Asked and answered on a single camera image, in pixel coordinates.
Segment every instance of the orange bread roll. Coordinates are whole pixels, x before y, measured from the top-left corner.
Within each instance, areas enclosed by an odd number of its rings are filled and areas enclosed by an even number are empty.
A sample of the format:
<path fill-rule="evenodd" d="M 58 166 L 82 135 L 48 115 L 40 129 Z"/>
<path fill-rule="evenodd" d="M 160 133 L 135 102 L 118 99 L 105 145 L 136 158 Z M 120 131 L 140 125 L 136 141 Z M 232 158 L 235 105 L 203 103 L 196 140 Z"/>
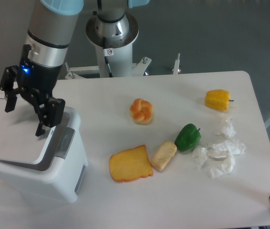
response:
<path fill-rule="evenodd" d="M 113 180 L 117 182 L 133 181 L 153 175 L 145 145 L 112 155 L 109 169 Z"/>
<path fill-rule="evenodd" d="M 135 99 L 130 107 L 130 114 L 134 122 L 149 124 L 153 118 L 154 108 L 151 103 L 143 99 Z"/>

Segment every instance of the yellow bell pepper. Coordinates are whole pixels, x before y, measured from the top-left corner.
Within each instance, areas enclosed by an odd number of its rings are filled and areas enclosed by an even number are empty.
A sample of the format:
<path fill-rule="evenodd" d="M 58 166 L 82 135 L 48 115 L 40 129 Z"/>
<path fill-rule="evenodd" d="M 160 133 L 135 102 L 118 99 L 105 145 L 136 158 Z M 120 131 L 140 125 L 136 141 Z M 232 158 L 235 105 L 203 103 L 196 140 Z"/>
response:
<path fill-rule="evenodd" d="M 226 111 L 229 107 L 230 93 L 225 90 L 212 90 L 206 93 L 205 105 L 219 111 Z"/>

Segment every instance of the toy green pepper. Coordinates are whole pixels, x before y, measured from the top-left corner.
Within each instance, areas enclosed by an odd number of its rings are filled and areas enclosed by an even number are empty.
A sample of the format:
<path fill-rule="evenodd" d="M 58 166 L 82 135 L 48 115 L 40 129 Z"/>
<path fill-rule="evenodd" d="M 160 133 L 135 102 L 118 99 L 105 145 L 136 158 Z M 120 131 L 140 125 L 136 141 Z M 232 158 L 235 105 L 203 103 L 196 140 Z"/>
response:
<path fill-rule="evenodd" d="M 193 124 L 184 126 L 174 142 L 178 149 L 180 151 L 186 151 L 196 146 L 201 138 L 199 130 L 200 129 L 197 129 Z"/>

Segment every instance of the light blue cap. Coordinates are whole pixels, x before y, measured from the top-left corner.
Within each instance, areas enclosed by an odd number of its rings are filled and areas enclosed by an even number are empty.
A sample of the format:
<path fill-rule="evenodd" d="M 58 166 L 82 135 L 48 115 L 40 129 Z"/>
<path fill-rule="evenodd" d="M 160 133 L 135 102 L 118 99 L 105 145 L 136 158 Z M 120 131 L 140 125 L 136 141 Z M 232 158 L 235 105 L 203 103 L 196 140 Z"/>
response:
<path fill-rule="evenodd" d="M 133 8 L 136 6 L 144 6 L 149 2 L 150 0 L 129 0 L 129 8 Z"/>
<path fill-rule="evenodd" d="M 80 13 L 84 0 L 40 0 L 41 3 L 51 11 L 71 16 Z"/>

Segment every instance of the white tissue paper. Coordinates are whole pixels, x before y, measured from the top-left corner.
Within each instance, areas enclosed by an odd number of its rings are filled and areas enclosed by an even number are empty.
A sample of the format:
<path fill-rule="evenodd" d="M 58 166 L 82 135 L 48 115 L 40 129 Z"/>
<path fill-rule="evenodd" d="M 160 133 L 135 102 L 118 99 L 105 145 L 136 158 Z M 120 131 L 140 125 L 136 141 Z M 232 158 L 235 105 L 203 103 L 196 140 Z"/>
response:
<path fill-rule="evenodd" d="M 210 178 L 217 178 L 224 174 L 228 174 L 232 171 L 235 165 L 235 158 L 233 155 L 228 154 L 227 158 L 222 164 L 210 167 L 208 169 L 208 175 Z"/>
<path fill-rule="evenodd" d="M 221 118 L 217 128 L 216 128 L 216 135 L 224 135 L 227 138 L 232 138 L 235 136 L 236 131 L 231 123 L 231 116 L 225 116 Z"/>
<path fill-rule="evenodd" d="M 193 151 L 192 151 L 192 158 L 199 164 L 203 165 L 204 162 L 207 160 L 207 149 L 203 148 L 201 146 L 197 146 Z"/>
<path fill-rule="evenodd" d="M 218 151 L 228 151 L 232 155 L 242 155 L 245 151 L 245 145 L 238 139 L 231 139 L 220 144 L 213 144 L 212 148 Z"/>
<path fill-rule="evenodd" d="M 219 151 L 215 149 L 208 150 L 208 156 L 213 159 L 221 159 L 226 158 L 228 156 L 227 151 Z"/>

